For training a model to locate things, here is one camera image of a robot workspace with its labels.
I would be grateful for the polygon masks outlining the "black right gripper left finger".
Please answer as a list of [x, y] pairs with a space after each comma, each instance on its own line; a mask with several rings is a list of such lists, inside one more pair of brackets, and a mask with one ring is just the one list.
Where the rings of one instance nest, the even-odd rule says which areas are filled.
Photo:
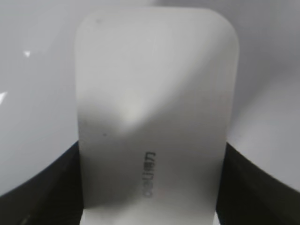
[[38, 175], [0, 197], [2, 225], [78, 225], [82, 213], [77, 142]]

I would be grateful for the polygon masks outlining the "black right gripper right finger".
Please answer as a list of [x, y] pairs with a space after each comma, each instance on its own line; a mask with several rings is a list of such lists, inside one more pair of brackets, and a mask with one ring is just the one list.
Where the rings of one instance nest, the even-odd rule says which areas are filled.
[[298, 225], [300, 193], [227, 144], [216, 212], [222, 225]]

